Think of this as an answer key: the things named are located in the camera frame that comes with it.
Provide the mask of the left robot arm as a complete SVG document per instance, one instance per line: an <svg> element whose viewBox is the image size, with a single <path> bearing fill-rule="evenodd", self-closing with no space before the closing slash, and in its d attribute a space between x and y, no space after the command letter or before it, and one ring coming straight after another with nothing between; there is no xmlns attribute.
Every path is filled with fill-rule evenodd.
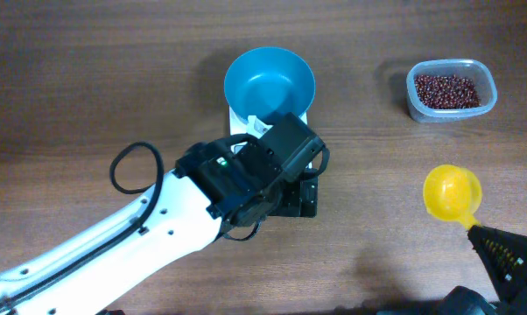
<svg viewBox="0 0 527 315"><path fill-rule="evenodd" d="M96 314L169 263L235 228L256 233L270 216L312 217L314 185L329 161L326 144L295 115L262 136L197 143L129 205L0 274L0 314Z"/></svg>

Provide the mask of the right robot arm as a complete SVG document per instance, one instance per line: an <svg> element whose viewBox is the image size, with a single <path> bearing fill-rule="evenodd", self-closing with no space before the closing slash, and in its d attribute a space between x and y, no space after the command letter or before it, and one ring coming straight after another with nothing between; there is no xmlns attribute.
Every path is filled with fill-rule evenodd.
<svg viewBox="0 0 527 315"><path fill-rule="evenodd" d="M382 314L527 315L527 236L473 226L467 232L493 284L498 301L490 303L464 286L455 287L439 302L382 310Z"/></svg>

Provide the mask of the yellow measuring scoop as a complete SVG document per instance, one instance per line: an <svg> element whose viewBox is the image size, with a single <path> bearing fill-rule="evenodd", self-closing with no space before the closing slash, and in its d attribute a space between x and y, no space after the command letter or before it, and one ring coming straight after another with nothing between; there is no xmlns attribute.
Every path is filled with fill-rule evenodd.
<svg viewBox="0 0 527 315"><path fill-rule="evenodd" d="M433 168L422 193L425 210L435 219L458 222L466 230L481 225L474 216L482 201L481 182L469 169L452 164Z"/></svg>

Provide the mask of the red beans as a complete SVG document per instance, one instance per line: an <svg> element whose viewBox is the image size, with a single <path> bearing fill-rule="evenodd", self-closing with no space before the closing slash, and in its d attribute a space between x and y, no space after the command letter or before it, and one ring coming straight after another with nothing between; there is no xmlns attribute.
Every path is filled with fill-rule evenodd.
<svg viewBox="0 0 527 315"><path fill-rule="evenodd" d="M471 109L481 106L474 82L457 75L417 75L414 85L419 100L430 109Z"/></svg>

